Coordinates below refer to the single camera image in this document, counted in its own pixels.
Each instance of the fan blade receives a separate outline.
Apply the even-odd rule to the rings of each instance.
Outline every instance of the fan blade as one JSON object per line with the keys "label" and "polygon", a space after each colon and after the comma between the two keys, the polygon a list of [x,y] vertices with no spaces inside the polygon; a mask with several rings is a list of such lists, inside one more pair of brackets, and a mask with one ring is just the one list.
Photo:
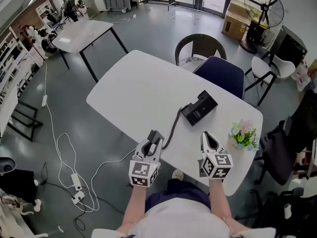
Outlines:
{"label": "fan blade", "polygon": [[267,11],[265,12],[265,18],[266,18],[267,24],[269,25]]}
{"label": "fan blade", "polygon": [[254,2],[255,4],[261,6],[261,4],[259,2],[257,2],[257,1],[254,1],[254,0],[249,0],[249,1]]}
{"label": "fan blade", "polygon": [[270,2],[270,3],[267,5],[267,7],[272,6],[272,5],[275,4],[276,2],[277,2],[277,0],[274,0],[273,2]]}

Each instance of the white chair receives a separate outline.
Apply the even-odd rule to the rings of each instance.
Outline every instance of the white chair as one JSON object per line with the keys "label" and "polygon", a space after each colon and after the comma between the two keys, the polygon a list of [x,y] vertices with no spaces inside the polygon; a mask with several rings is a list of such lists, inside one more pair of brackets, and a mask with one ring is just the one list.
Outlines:
{"label": "white chair", "polygon": [[[263,61],[268,55],[270,55],[270,60],[269,63],[267,64],[265,61]],[[279,75],[275,74],[270,66],[274,65],[279,72]],[[263,84],[267,84],[267,88],[262,95],[260,101],[258,102],[258,106],[262,103],[263,99],[267,95],[268,91],[270,90],[271,86],[273,83],[280,83],[281,81],[287,79],[290,77],[293,72],[295,71],[295,66],[292,62],[290,61],[284,61],[271,52],[267,52],[263,57],[253,57],[252,62],[251,62],[251,68],[245,73],[247,75],[250,71],[252,71],[253,75],[256,80],[253,84],[248,86],[245,90],[248,91],[255,85],[261,82],[261,86]]]}

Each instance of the table leg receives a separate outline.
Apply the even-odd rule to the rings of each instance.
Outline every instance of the table leg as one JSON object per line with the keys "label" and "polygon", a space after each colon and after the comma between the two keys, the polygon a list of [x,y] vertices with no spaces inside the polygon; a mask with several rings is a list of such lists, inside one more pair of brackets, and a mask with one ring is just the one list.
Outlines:
{"label": "table leg", "polygon": [[119,42],[119,44],[122,46],[123,50],[126,53],[129,53],[128,50],[125,48],[124,44],[122,43],[122,41],[120,40],[120,38],[117,36],[116,32],[114,31],[113,28],[110,28],[110,31],[112,32],[112,34],[115,36],[115,38],[117,39],[117,41]]}
{"label": "table leg", "polygon": [[61,57],[63,58],[63,60],[64,60],[64,62],[65,62],[65,64],[66,64],[66,66],[67,66],[67,69],[69,69],[69,65],[68,65],[68,63],[67,63],[67,60],[66,60],[64,54],[63,54],[63,51],[60,50],[60,49],[58,49],[58,50],[59,50],[59,52],[60,52],[60,54],[61,54]]}
{"label": "table leg", "polygon": [[96,83],[98,83],[98,79],[97,79],[95,73],[93,72],[93,70],[91,69],[91,67],[90,67],[90,65],[89,65],[89,63],[88,63],[88,61],[87,61],[87,59],[86,59],[84,53],[81,51],[81,52],[79,52],[79,54],[81,55],[82,59],[84,60],[84,63],[85,63],[85,65],[87,66],[87,68],[88,68],[90,74],[92,75],[94,81],[95,81]]}

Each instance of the human arm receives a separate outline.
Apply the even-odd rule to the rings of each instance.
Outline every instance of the human arm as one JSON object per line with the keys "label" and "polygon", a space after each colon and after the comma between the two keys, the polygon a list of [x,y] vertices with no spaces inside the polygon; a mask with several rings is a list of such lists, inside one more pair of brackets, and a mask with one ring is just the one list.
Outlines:
{"label": "human arm", "polygon": [[224,194],[220,179],[209,180],[209,192],[211,212],[227,223],[233,235],[249,229],[232,218],[229,203]]}
{"label": "human arm", "polygon": [[117,229],[118,232],[125,235],[128,234],[129,230],[144,218],[146,193],[146,187],[133,187],[122,225]]}

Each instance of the white shirt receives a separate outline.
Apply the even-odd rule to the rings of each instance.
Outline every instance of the white shirt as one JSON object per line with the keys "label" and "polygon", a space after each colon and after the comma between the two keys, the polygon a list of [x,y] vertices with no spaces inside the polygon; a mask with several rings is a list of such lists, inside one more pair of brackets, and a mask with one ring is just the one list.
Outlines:
{"label": "white shirt", "polygon": [[[151,208],[128,235],[134,238],[228,238],[227,224],[196,201],[174,198]],[[250,229],[233,237],[274,238],[275,229]],[[95,229],[92,238],[125,237],[117,231]]]}

